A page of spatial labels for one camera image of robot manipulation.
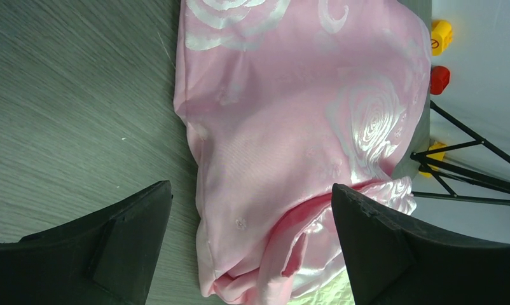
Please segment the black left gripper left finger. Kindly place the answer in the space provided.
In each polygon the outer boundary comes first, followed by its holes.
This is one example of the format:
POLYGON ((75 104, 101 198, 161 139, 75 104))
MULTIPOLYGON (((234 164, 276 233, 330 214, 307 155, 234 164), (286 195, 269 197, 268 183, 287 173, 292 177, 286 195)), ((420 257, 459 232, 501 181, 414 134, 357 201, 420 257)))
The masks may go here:
POLYGON ((167 180, 0 243, 0 304, 144 304, 172 205, 167 180))

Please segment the pink floral pillowcase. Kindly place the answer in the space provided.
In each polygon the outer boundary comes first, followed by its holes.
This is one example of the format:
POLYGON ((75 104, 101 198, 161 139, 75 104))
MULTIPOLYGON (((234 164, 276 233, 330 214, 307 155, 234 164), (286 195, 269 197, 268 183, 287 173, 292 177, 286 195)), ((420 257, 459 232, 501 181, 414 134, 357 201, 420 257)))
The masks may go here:
POLYGON ((345 270, 331 193, 404 214, 393 171, 429 89, 425 22, 398 1, 182 1, 174 110, 198 167, 198 281, 287 304, 345 270))

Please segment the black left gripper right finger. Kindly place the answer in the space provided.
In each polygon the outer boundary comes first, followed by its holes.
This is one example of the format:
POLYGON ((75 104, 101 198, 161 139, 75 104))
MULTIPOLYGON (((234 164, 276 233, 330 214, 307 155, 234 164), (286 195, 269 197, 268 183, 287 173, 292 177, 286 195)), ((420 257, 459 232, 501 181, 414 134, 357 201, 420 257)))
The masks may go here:
POLYGON ((510 244, 442 229, 335 184, 356 304, 510 304, 510 244))

